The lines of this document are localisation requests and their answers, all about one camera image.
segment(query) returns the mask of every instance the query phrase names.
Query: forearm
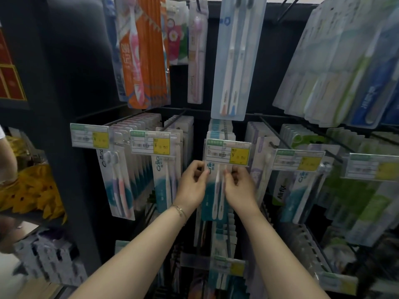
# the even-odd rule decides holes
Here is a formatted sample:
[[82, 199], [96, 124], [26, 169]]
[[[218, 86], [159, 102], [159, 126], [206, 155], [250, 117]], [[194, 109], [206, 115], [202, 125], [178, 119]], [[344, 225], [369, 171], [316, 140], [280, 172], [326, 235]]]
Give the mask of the forearm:
[[260, 211], [241, 220], [271, 299], [329, 298]]
[[71, 299], [144, 298], [185, 223], [173, 207], [79, 287]]
[[0, 139], [0, 183], [17, 178], [17, 160], [6, 138]]

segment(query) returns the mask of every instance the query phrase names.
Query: toothbrush handle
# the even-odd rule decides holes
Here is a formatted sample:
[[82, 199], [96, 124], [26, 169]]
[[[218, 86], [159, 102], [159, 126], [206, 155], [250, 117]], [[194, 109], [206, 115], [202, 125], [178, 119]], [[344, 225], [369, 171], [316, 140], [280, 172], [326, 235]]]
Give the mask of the toothbrush handle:
[[124, 188], [124, 182], [122, 179], [119, 180], [119, 193], [121, 195], [121, 202], [126, 218], [130, 218], [132, 216], [132, 213], [130, 212], [129, 207], [127, 206], [126, 192]]

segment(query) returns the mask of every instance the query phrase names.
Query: person's arm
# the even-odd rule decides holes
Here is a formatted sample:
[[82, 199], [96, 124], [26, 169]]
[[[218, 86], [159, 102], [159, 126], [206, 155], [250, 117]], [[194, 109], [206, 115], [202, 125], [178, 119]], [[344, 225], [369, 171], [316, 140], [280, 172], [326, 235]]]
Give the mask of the person's arm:
[[17, 178], [17, 159], [0, 126], [0, 184]]
[[[193, 161], [182, 175], [174, 205], [187, 218], [205, 195], [209, 170], [203, 161]], [[163, 212], [117, 255], [99, 268], [70, 299], [141, 299], [147, 293], [167, 253], [186, 222], [175, 207]]]
[[244, 167], [225, 172], [226, 199], [247, 230], [256, 262], [271, 299], [328, 299], [277, 232], [255, 200], [255, 186]]

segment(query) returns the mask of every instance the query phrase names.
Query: price tag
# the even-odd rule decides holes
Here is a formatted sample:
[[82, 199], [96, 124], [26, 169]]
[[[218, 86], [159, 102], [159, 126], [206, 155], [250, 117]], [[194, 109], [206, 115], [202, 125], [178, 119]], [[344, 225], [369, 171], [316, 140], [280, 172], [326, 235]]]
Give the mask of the price tag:
[[399, 156], [350, 153], [345, 177], [399, 181]]
[[277, 149], [273, 170], [314, 172], [324, 154], [324, 151]]
[[318, 280], [324, 291], [356, 296], [357, 277], [323, 272], [318, 274]]
[[233, 258], [214, 256], [211, 260], [210, 269], [232, 276], [244, 276], [246, 262]]
[[207, 139], [205, 160], [212, 163], [247, 166], [250, 150], [251, 143]]
[[108, 126], [71, 124], [72, 146], [92, 149], [109, 149]]
[[170, 132], [130, 131], [132, 152], [170, 156]]

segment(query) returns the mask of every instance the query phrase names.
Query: gold bracelet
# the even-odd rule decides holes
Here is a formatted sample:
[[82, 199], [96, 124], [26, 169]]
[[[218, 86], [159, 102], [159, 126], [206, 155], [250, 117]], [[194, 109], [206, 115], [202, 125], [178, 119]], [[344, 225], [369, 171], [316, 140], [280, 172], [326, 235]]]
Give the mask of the gold bracelet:
[[180, 216], [184, 215], [184, 217], [186, 218], [186, 221], [187, 221], [187, 215], [184, 213], [184, 211], [181, 208], [179, 208], [178, 206], [175, 206], [175, 205], [173, 205], [173, 206], [179, 212]]

